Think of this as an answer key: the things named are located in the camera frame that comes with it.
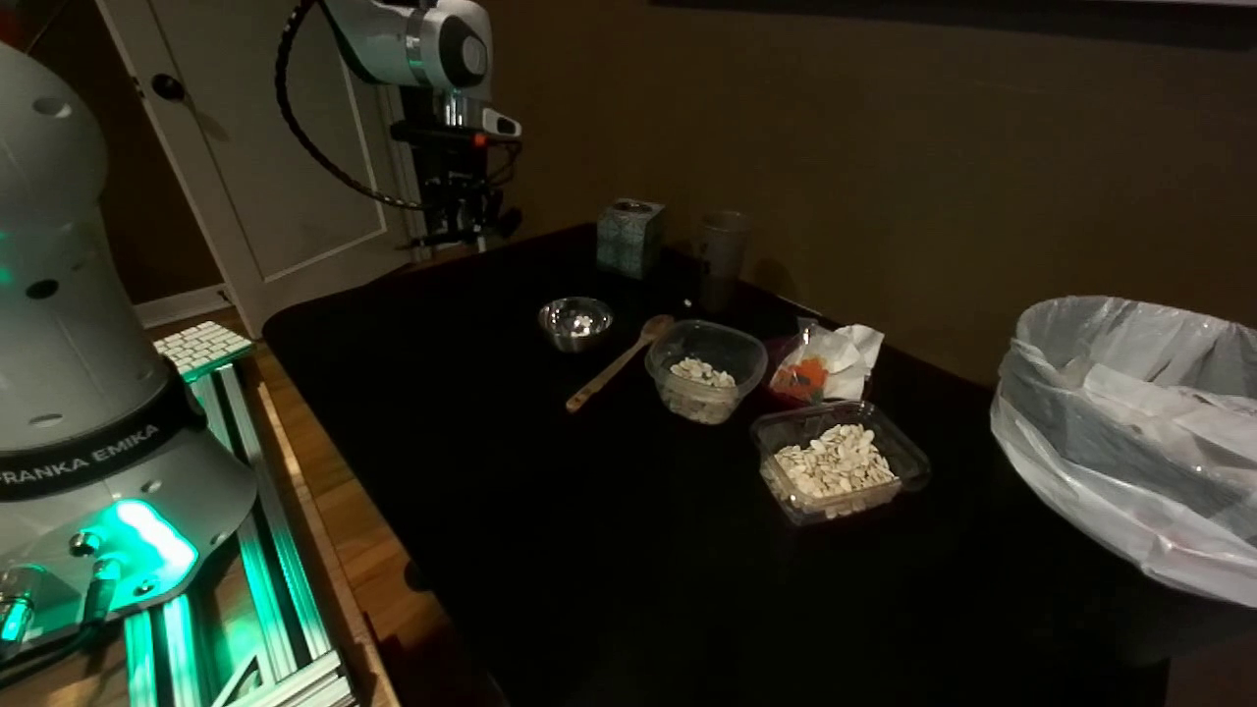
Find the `black tablecloth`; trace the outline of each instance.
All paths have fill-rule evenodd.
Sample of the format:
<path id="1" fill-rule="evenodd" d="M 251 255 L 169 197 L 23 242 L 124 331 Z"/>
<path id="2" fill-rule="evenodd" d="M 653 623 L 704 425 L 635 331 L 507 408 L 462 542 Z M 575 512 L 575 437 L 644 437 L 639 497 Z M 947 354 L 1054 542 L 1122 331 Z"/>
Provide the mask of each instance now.
<path id="1" fill-rule="evenodd" d="M 690 428 L 634 366 L 560 399 L 695 272 L 594 265 L 590 233 L 294 305 L 267 341 L 419 578 L 524 707 L 618 703 L 1160 703 L 1163 658 L 1223 606 L 1146 584 L 1005 467 L 988 394 L 882 349 L 867 399 L 935 477 L 872 519 L 788 531 L 746 425 Z M 560 358 L 534 315 L 602 293 L 610 345 Z M 796 309 L 738 289 L 721 320 Z"/>

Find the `plastic food container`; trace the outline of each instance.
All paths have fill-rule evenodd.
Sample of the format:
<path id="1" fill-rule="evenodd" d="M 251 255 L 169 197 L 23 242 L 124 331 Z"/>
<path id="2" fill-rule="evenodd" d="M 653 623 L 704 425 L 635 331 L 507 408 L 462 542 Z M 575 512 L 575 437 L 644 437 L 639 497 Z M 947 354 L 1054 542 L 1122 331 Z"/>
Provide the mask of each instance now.
<path id="1" fill-rule="evenodd" d="M 712 367 L 732 373 L 732 386 L 690 381 L 670 373 L 681 361 L 708 361 Z M 676 320 L 644 358 L 644 367 L 656 381 L 660 399 L 695 425 L 728 425 L 742 398 L 759 388 L 771 367 L 771 354 L 746 331 L 732 331 L 719 320 L 686 316 Z"/>
<path id="2" fill-rule="evenodd" d="M 889 481 L 867 481 L 859 489 L 835 489 L 835 496 L 806 496 L 772 460 L 788 442 L 812 442 L 822 440 L 833 425 L 859 425 L 872 433 L 872 447 L 889 460 L 892 477 Z M 755 419 L 755 440 L 759 440 L 759 470 L 779 506 L 792 526 L 816 526 L 833 519 L 851 519 L 872 506 L 892 501 L 898 489 L 922 489 L 930 477 L 930 460 L 872 405 L 856 399 L 835 399 L 835 405 L 812 405 L 812 408 L 788 408 Z"/>

